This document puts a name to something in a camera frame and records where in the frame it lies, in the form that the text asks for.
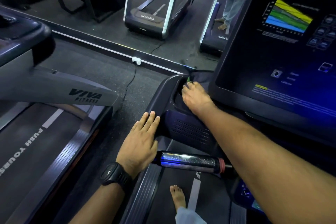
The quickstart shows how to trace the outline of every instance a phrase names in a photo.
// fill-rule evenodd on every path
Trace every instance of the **person's left hand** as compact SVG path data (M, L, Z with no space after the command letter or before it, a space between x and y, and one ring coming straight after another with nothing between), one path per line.
M150 113L148 120L147 117L148 113L145 112L141 120L134 124L115 160L133 179L153 161L158 150L154 134L160 117L155 117L154 111Z

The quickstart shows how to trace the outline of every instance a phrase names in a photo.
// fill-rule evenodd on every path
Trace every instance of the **treadmill display panel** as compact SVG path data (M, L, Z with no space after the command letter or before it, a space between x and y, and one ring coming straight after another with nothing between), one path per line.
M215 84L299 115L336 145L335 39L334 2L251 0Z

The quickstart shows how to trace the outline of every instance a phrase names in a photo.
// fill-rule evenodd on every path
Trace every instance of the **watch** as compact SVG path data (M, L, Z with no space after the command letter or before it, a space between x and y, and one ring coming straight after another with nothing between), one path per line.
M124 168L118 162L108 165L100 176L102 185L106 186L111 183L117 183L121 186L124 192L128 191L132 181L132 177L126 173Z

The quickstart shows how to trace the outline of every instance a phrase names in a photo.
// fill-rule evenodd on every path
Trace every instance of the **treadmill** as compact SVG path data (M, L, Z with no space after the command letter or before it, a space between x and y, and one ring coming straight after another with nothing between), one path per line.
M215 23L221 3L213 0L210 12L205 22L201 38L199 39L199 50L201 52L220 56L229 39L229 29L219 30L219 23Z
M291 20L293 14L299 17ZM214 73L199 81L218 108L334 176L335 14L336 4L329 0L246 0L226 55ZM167 78L146 111L161 116L158 150L225 158L211 132L182 100L183 85L200 73L204 71ZM182 187L187 207L208 224L269 223L239 176L220 179L154 164L139 175L120 223L174 223L169 192L173 184Z
M146 0L136 8L126 0L124 22L132 31L166 39L176 22L187 12L194 0Z
M0 223L29 223L67 177L120 95L39 64L55 41L40 22L0 10Z

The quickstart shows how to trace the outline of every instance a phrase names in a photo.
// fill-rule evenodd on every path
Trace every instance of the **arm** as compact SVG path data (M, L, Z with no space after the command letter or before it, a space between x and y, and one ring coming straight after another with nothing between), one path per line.
M153 161L158 149L154 134L160 117L155 118L155 112L151 112L147 118L148 113L145 113L134 124L116 159L133 179ZM124 196L117 183L100 186L69 224L111 224Z
M212 132L273 223L336 222L335 177L219 110L199 83L188 87L184 102Z

